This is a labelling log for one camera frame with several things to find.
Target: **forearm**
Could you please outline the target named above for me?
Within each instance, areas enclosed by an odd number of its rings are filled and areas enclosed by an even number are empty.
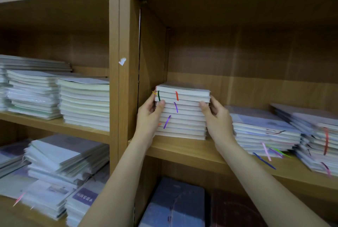
[[[131,220],[146,143],[138,138],[124,152],[101,194],[80,223],[80,227],[127,227]]]
[[[219,144],[222,144],[218,147],[219,152],[269,227],[329,226],[266,172],[235,140]]]

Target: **person's right arm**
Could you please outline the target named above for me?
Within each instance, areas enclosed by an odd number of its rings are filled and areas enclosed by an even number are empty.
[[[214,97],[211,98],[211,102],[211,110],[205,102],[200,102],[209,134],[218,152],[235,173],[267,225],[329,227],[237,144],[228,110]]]

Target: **person's right hand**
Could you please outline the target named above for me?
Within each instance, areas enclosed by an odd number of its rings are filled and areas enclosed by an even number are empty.
[[[211,110],[204,101],[201,101],[199,106],[205,115],[208,132],[211,138],[213,138],[216,148],[218,149],[223,143],[236,143],[233,134],[232,118],[229,111],[213,96],[211,96]]]

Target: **hand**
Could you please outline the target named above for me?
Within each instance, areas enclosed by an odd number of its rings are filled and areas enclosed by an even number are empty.
[[[137,113],[137,124],[134,138],[137,138],[141,141],[144,141],[147,145],[147,148],[150,147],[152,143],[152,138],[158,127],[159,118],[161,112],[166,104],[164,100],[161,100],[157,103],[156,109],[154,110],[154,94],[146,100],[146,102],[139,108]]]
[[[213,138],[216,148],[224,143],[236,143],[233,134],[232,118],[229,111],[222,106],[213,96],[211,96],[210,108],[201,101],[199,106],[205,115],[208,132]]]

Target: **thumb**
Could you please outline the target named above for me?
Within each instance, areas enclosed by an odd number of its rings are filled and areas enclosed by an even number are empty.
[[[156,104],[156,109],[154,111],[154,114],[160,116],[160,114],[163,111],[165,105],[166,105],[166,102],[164,100],[161,100],[160,102],[158,102]]]
[[[199,107],[201,108],[202,113],[205,115],[205,118],[210,118],[210,117],[213,116],[211,111],[210,111],[209,106],[204,101],[201,101],[199,103]]]

